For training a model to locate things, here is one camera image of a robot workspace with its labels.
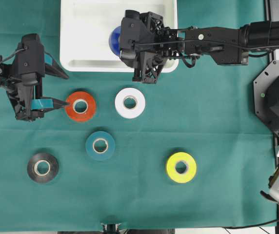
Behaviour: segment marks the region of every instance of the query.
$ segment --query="plastic tray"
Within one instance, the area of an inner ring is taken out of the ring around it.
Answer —
[[[178,27],[176,0],[61,0],[60,62],[68,71],[133,72],[114,55],[108,44],[121,24],[124,11],[152,11],[165,26]],[[172,72],[179,61],[168,61],[163,72]]]

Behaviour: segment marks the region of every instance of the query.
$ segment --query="green cloth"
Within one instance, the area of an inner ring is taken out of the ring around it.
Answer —
[[[238,28],[263,20],[263,11],[263,0],[178,1],[180,28]],[[0,0],[1,55],[11,54],[24,34],[38,33],[58,61],[59,29],[57,0]],[[86,123],[73,122],[64,110],[33,123],[16,121],[0,88],[0,231],[100,230],[101,222],[121,228],[241,226],[274,219],[275,205],[259,194],[268,190],[274,170],[272,135],[254,115],[252,88],[266,65],[266,58],[252,58],[249,66],[224,67],[203,56],[193,69],[180,62],[157,85],[132,83],[131,73],[46,76],[46,97],[66,100],[77,89],[93,95],[97,113]],[[115,95],[124,87],[145,95],[146,108],[136,119],[115,110]],[[87,137],[97,130],[116,141],[108,161],[93,161],[85,152]],[[167,158],[177,151],[192,154],[198,165],[186,184],[165,173]],[[27,163],[37,152],[58,159],[60,171],[49,183],[28,177]]]

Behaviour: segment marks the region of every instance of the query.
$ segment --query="teal tape piece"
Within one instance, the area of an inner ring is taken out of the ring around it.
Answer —
[[[33,99],[31,101],[31,110],[53,108],[52,99]]]
[[[44,54],[44,62],[49,64],[49,65],[53,65],[53,58],[48,55],[47,53]]]
[[[103,152],[98,152],[95,150],[94,145],[98,140],[104,140],[106,143],[106,149]],[[114,154],[116,148],[115,140],[113,137],[103,131],[92,133],[86,140],[85,149],[87,154],[94,160],[104,161]]]

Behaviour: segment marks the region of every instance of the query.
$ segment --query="cable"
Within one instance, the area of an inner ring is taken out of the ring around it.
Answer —
[[[0,64],[4,63],[5,61],[8,61],[9,59],[11,59],[15,54],[17,54],[18,52],[20,51],[23,51],[24,49],[18,49],[18,50],[15,50],[14,53],[12,53],[10,56],[4,58],[2,61],[0,61]]]
[[[227,230],[226,228],[224,228],[224,229],[228,232],[228,234],[231,234],[229,230]]]
[[[278,221],[279,221],[279,218],[278,218],[278,219],[273,219],[273,220],[271,220],[271,221],[267,221],[267,222],[265,222],[265,223],[253,224],[253,225],[242,226],[242,227],[226,227],[226,228],[228,228],[228,229],[253,228],[253,227],[265,226],[265,225],[267,225],[267,224],[275,223],[275,222],[278,222]]]
[[[224,45],[237,47],[237,48],[243,49],[243,50],[258,50],[258,49],[267,49],[267,48],[279,48],[279,45],[268,45],[268,46],[260,46],[260,47],[244,47],[244,46],[235,45],[235,44],[228,43],[228,42],[221,42],[221,41],[216,41],[216,40],[199,40],[199,39],[188,39],[188,40],[179,40],[179,41],[165,41],[165,42],[155,42],[155,43],[137,43],[137,42],[135,42],[134,44],[137,44],[137,45],[161,45],[161,44],[172,44],[172,43],[193,42],[193,41],[219,43],[219,44],[224,44]]]
[[[261,55],[252,55],[252,54],[249,54],[249,57],[253,57],[253,58],[261,58],[261,57],[264,57],[264,56],[269,55],[270,53],[272,53],[272,51],[266,52],[266,53],[261,54]]]
[[[267,234],[270,234],[268,231],[266,231],[265,229],[263,229],[262,227],[259,227],[261,228],[263,231],[265,231]]]

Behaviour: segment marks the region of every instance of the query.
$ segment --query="robotic arm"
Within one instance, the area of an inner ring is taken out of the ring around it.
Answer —
[[[12,64],[4,64],[15,56]],[[0,87],[13,106],[17,120],[34,121],[44,113],[62,108],[67,102],[42,95],[45,74],[68,79],[49,53],[44,51],[38,34],[22,37],[16,51],[9,57],[0,56]]]
[[[254,22],[240,29],[170,29],[160,15],[126,10],[119,43],[120,59],[134,68],[133,81],[156,83],[168,59],[181,59],[191,68],[202,55],[210,55],[218,65],[248,65],[249,57],[268,55],[279,49],[279,21]]]

